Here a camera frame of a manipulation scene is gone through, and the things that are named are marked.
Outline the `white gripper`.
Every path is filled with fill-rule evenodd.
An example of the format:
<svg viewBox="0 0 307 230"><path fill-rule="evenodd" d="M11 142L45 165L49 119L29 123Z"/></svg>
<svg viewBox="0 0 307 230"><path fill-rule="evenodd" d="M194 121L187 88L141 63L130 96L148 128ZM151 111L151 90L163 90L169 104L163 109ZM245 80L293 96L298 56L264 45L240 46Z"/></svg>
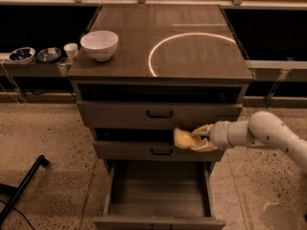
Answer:
<svg viewBox="0 0 307 230"><path fill-rule="evenodd" d="M195 152L210 152L216 150L217 148L221 150L230 148L231 145L227 135L228 126L228 121L219 121L214 125L204 125L193 130L191 133L192 137L209 136L210 140L204 138L198 144L193 145L191 150Z"/></svg>

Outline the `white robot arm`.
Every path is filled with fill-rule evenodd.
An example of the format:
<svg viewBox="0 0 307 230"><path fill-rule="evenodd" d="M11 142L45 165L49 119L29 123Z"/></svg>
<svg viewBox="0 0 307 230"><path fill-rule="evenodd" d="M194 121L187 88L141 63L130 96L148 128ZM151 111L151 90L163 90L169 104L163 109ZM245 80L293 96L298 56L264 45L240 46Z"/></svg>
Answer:
<svg viewBox="0 0 307 230"><path fill-rule="evenodd" d="M278 149L307 173L307 142L267 111L256 112L246 121L219 121L213 125L201 126L191 136L204 136L200 143L193 146L197 151L235 147Z"/></svg>

